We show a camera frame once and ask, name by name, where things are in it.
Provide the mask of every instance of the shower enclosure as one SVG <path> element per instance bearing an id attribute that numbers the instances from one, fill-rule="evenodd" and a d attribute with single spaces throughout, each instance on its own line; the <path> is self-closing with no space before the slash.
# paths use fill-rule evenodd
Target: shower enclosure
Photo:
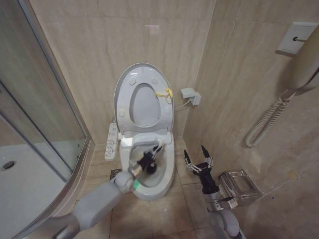
<path id="1" fill-rule="evenodd" d="M 1 238 L 50 206 L 90 139 L 27 9 L 24 1 L 0 2 Z"/>

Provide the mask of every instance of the toilet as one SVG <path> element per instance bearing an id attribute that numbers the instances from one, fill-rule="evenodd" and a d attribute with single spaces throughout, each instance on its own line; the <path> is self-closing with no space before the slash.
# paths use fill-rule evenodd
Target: toilet
<path id="1" fill-rule="evenodd" d="M 174 101 L 164 74 L 155 66 L 138 63 L 119 78 L 114 93 L 114 114 L 119 130 L 119 153 L 123 170 L 142 158 L 143 152 L 163 140 L 152 175 L 143 172 L 133 193 L 151 201 L 164 196 L 174 176 L 172 133 Z"/>

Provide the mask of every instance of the shower drain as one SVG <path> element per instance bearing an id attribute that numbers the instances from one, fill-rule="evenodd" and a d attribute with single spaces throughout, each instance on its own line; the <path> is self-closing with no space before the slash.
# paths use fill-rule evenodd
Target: shower drain
<path id="1" fill-rule="evenodd" d="M 8 170 L 8 169 L 12 168 L 14 165 L 15 165 L 15 162 L 14 162 L 14 161 L 9 161 L 9 162 L 5 163 L 5 164 L 2 166 L 2 168 L 3 168 L 4 170 Z"/>

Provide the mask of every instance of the floor drain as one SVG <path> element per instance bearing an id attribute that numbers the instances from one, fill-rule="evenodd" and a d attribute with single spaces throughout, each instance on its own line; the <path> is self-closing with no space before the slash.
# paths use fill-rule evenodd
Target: floor drain
<path id="1" fill-rule="evenodd" d="M 111 170 L 110 180 L 114 178 L 121 171 L 122 171 L 121 168 Z"/>
<path id="2" fill-rule="evenodd" d="M 9 161 L 7 163 L 5 163 L 2 168 L 4 168 L 5 170 L 12 168 L 15 165 L 14 161 Z"/>

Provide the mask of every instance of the bidet control panel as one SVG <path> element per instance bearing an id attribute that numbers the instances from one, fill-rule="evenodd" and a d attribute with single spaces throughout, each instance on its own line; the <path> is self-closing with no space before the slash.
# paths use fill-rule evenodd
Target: bidet control panel
<path id="1" fill-rule="evenodd" d="M 118 127 L 115 122 L 110 123 L 109 135 L 106 141 L 105 160 L 113 161 L 117 153 Z"/>

